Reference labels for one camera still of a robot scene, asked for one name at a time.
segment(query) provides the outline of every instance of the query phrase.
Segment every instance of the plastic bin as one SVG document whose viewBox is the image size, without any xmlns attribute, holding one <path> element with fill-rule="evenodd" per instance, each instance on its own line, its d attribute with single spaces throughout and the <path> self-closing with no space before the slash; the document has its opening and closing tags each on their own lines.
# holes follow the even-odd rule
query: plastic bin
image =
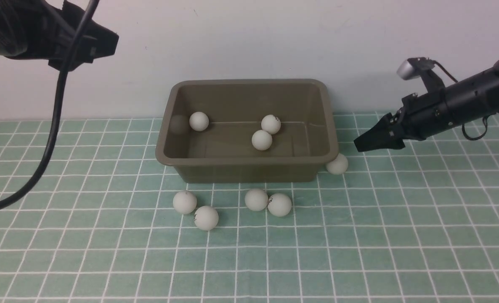
<svg viewBox="0 0 499 303">
<path fill-rule="evenodd" d="M 206 113 L 195 132 L 188 119 Z M 264 116 L 281 120 L 266 151 L 251 143 Z M 200 80 L 173 87 L 156 149 L 187 183 L 309 182 L 338 154 L 326 86 L 313 79 Z"/>
</svg>

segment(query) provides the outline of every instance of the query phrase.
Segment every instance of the tabletop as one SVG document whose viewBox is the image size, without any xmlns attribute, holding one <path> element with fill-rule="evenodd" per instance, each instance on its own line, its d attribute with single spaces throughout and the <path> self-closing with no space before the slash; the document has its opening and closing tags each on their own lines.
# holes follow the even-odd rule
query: tabletop
<svg viewBox="0 0 499 303">
<path fill-rule="evenodd" d="M 499 117 L 480 141 L 454 129 L 357 153 L 378 113 L 338 113 L 344 175 L 266 184 L 184 183 L 155 159 L 161 121 L 63 121 L 44 177 L 0 211 L 0 302 L 499 303 Z M 28 180 L 49 127 L 0 122 L 0 198 Z M 250 188 L 293 211 L 249 211 Z M 174 211 L 185 189 L 217 228 Z"/>
</svg>

